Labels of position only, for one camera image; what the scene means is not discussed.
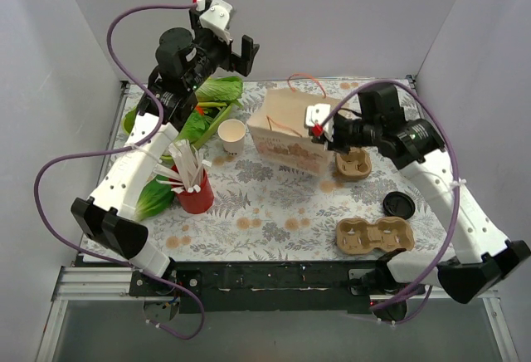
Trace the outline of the kraft paper takeout bag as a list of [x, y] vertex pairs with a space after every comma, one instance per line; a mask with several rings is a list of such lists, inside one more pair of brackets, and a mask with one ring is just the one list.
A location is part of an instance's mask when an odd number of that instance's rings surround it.
[[307, 174], [324, 175], [333, 153], [311, 141], [305, 113], [310, 105], [335, 107], [338, 103], [338, 99], [300, 90], [268, 90], [261, 107], [246, 122], [258, 154]]

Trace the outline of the white paper coffee cup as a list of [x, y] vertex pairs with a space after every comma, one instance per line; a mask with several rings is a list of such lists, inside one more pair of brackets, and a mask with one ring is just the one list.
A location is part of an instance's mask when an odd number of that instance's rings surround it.
[[236, 119], [224, 120], [217, 128], [223, 149], [230, 156], [241, 154], [244, 149], [246, 126]]

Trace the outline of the single brown pulp carrier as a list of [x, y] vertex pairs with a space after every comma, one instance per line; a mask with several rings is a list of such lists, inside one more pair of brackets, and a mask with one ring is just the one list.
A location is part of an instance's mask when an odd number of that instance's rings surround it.
[[378, 249], [411, 251], [415, 247], [410, 224], [400, 217], [379, 218], [370, 223], [362, 218], [345, 218], [335, 228], [336, 244], [348, 255], [366, 255]]

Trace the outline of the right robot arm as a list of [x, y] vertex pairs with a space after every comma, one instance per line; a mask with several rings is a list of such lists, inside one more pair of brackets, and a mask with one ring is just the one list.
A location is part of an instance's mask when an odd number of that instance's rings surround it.
[[398, 89], [415, 93], [392, 80], [376, 80], [348, 94], [360, 112], [347, 119], [343, 107], [309, 108], [305, 124], [329, 150], [375, 147], [410, 180], [441, 225], [446, 238], [440, 251], [424, 262], [401, 252], [384, 258], [375, 273], [377, 287], [399, 302], [412, 288], [438, 286], [454, 301], [466, 304], [509, 276], [530, 257], [524, 241], [512, 241], [488, 218], [460, 177], [455, 151], [436, 118], [407, 120]]

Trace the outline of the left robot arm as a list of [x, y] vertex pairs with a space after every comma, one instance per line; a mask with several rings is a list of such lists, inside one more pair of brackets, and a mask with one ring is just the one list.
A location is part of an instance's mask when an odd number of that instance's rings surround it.
[[149, 241], [148, 229], [134, 221], [139, 196], [196, 108], [197, 89], [219, 68], [248, 76], [259, 50], [244, 36], [241, 53], [232, 51], [231, 4], [197, 0], [188, 10], [189, 28], [175, 27], [159, 38], [157, 65], [144, 87], [126, 149], [90, 196], [71, 205], [83, 233], [149, 274], [148, 285], [160, 296], [175, 289], [177, 277], [168, 269], [169, 257]]

